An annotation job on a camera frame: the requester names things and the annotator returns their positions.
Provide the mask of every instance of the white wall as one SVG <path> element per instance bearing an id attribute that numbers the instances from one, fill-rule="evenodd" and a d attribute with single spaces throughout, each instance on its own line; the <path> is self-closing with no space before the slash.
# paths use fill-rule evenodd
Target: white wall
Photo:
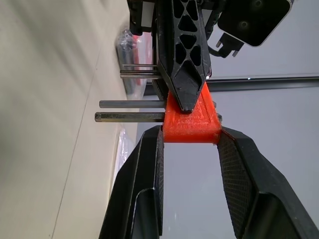
<path id="1" fill-rule="evenodd" d="M 211 56 L 213 77 L 288 77 L 319 75 L 318 0 L 295 0 L 291 12 L 260 47 L 244 45 L 234 58 Z M 208 45 L 222 32 L 215 27 Z"/>
<path id="2" fill-rule="evenodd" d="M 285 175 L 319 227 L 319 88 L 218 92 L 212 96 L 223 125 L 254 140 Z M 139 123 L 137 140 L 153 125 Z M 216 146 L 165 144 L 162 238 L 235 238 Z"/>
<path id="3" fill-rule="evenodd" d="M 0 1 L 0 238 L 98 237 L 120 126 L 94 113 L 125 98 L 127 20 L 125 0 Z"/>

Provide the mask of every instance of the orange plastic block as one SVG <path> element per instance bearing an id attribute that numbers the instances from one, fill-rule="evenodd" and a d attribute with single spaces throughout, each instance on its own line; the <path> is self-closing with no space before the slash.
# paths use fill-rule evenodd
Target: orange plastic block
<path id="1" fill-rule="evenodd" d="M 221 124 L 206 83 L 189 115 L 180 113 L 175 98 L 169 93 L 163 132 L 164 142 L 169 143 L 219 142 Z"/>

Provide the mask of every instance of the black plastic arm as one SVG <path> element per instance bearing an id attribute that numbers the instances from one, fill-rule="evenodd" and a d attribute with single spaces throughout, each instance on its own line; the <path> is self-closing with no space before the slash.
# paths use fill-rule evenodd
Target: black plastic arm
<path id="1" fill-rule="evenodd" d="M 319 238 L 318 229 L 286 178 L 251 138 L 224 127 L 217 147 L 236 238 Z"/>
<path id="2" fill-rule="evenodd" d="M 117 174 L 99 239 L 156 239 L 162 235 L 163 132 L 145 131 Z"/>

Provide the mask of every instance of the white floor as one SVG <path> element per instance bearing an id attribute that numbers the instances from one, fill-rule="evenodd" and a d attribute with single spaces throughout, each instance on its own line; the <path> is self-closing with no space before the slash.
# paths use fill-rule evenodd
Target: white floor
<path id="1" fill-rule="evenodd" d="M 0 238 L 98 237 L 121 126 L 94 113 L 125 98 L 128 15 L 126 0 L 0 1 Z"/>

